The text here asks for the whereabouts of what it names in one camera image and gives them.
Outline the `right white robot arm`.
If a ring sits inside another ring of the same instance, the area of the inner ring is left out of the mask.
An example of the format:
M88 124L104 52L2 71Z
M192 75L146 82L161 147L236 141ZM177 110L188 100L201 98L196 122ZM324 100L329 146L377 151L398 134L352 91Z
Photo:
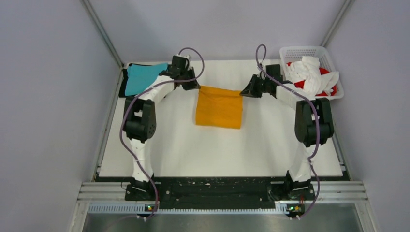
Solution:
M276 77L280 73L280 65L264 66L259 63L258 68L259 73L251 77L240 95L261 98L267 93L294 109L294 133L298 140L296 154L284 183L280 187L272 187L268 195L276 201L312 196L311 179L318 176L313 159L319 148L334 134L330 101L327 98L310 98L298 91L293 83Z

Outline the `orange t shirt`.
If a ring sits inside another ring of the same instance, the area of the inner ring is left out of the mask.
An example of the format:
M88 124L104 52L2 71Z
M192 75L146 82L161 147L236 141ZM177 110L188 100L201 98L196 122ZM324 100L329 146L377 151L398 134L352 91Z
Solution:
M202 86L198 92L195 124L240 129L243 97L239 90Z

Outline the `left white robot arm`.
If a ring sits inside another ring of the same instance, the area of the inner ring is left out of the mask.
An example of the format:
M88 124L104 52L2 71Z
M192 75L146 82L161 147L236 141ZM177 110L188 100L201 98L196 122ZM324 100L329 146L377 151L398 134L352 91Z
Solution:
M158 199L151 158L146 151L156 132L156 105L178 86L184 90L200 89L189 55L174 55L170 64L143 66L132 64L127 69L124 114L120 141L133 157L131 188L144 200Z

